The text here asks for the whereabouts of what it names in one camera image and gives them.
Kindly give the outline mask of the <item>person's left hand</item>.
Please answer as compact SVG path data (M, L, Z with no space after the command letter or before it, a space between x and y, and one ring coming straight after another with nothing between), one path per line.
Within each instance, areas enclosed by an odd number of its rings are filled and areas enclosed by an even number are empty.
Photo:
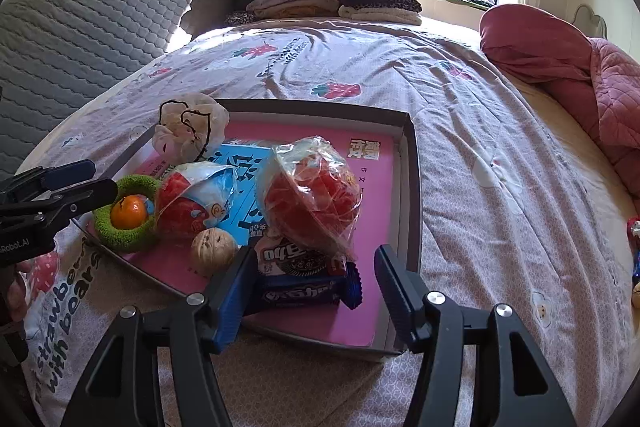
M32 271L30 260L17 263L13 269L13 280L6 291L6 302L12 313L21 313L27 308L24 275L28 275L30 271Z

